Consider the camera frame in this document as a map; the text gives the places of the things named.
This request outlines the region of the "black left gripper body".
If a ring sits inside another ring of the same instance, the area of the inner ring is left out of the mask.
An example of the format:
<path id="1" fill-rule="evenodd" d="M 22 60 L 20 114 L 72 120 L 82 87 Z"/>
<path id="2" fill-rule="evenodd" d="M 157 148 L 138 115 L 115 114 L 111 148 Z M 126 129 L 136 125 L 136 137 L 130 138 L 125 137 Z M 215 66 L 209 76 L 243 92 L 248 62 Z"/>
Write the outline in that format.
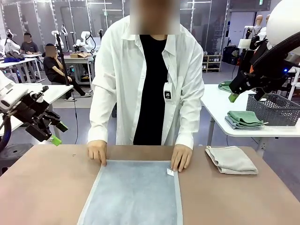
<path id="1" fill-rule="evenodd" d="M 27 124 L 26 131 L 38 141 L 45 141 L 50 134 L 49 120 L 45 118 L 49 104 L 43 99 L 43 93 L 28 93 L 21 98 L 15 107 L 15 117 Z"/>

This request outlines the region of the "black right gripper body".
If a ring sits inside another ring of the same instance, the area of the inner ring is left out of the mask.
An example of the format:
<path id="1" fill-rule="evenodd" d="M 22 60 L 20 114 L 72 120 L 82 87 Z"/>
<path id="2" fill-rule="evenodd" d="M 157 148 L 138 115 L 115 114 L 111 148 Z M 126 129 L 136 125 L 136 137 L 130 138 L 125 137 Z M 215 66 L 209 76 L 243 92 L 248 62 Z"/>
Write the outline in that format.
<path id="1" fill-rule="evenodd" d="M 252 71 L 246 74 L 247 89 L 280 89 L 288 79 L 288 69 Z"/>

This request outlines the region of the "person's right hand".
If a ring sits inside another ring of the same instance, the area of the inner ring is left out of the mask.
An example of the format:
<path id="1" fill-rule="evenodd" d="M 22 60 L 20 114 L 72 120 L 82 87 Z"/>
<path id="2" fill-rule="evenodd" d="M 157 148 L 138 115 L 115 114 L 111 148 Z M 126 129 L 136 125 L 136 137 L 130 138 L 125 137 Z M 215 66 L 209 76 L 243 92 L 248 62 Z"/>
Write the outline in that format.
<path id="1" fill-rule="evenodd" d="M 101 166 L 106 166 L 107 142 L 102 140 L 91 141 L 87 144 L 90 159 L 98 160 Z"/>

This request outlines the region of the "person's left hand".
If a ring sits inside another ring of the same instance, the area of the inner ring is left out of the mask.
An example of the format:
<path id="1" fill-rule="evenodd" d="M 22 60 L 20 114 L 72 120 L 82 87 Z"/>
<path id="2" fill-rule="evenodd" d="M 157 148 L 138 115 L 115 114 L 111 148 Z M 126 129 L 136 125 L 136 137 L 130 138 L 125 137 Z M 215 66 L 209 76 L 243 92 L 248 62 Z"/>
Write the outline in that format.
<path id="1" fill-rule="evenodd" d="M 182 172 L 183 169 L 187 169 L 192 157 L 193 151 L 191 148 L 176 144 L 173 149 L 171 158 L 171 169 L 173 171 Z"/>

